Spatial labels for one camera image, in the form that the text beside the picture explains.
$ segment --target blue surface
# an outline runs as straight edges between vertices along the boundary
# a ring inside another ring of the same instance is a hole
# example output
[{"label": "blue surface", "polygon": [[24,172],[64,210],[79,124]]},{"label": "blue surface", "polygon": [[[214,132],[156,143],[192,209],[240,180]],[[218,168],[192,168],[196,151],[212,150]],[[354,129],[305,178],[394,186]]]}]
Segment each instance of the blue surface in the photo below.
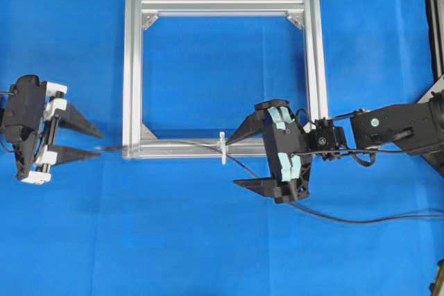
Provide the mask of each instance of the blue surface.
[{"label": "blue surface", "polygon": [[[0,87],[28,73],[64,83],[107,137],[61,131],[59,143],[119,143],[124,0],[0,5]],[[321,5],[331,114],[414,102],[432,84],[424,0]],[[158,134],[230,130],[267,98],[304,103],[300,35],[285,20],[175,20],[145,38],[144,120]],[[248,176],[216,160],[106,155],[44,186],[13,174],[1,154],[0,295],[427,295],[444,257],[442,222],[316,220],[236,187]],[[305,201],[349,218],[443,203],[442,178],[405,156],[316,160]]]}]

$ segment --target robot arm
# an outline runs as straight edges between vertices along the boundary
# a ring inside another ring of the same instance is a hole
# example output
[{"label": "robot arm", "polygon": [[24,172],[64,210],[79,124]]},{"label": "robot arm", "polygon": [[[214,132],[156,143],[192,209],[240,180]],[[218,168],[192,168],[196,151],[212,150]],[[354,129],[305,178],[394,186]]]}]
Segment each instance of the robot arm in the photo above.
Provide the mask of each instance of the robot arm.
[{"label": "robot arm", "polygon": [[[334,120],[350,118],[357,148],[349,149],[342,127]],[[234,183],[275,203],[293,202],[309,196],[312,155],[324,160],[351,156],[363,166],[376,160],[377,149],[388,142],[409,155],[423,155],[444,150],[444,91],[426,103],[391,105],[367,112],[358,110],[335,119],[314,121],[305,132],[288,101],[271,100],[255,106],[226,144],[262,134],[270,177],[235,180]],[[370,161],[358,158],[368,153]]]}]

